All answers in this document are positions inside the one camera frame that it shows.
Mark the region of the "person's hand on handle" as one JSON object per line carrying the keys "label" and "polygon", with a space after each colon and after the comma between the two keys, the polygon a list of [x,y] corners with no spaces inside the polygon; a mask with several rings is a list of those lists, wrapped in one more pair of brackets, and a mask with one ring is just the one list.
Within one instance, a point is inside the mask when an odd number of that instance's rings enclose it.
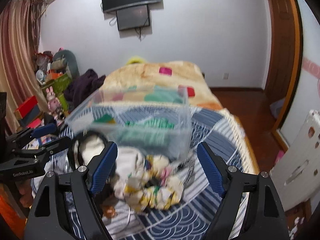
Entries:
{"label": "person's hand on handle", "polygon": [[30,180],[24,180],[19,181],[16,183],[19,193],[21,195],[20,197],[20,203],[23,205],[23,207],[31,207],[34,201],[33,195],[32,195],[32,188],[31,188],[31,182]]}

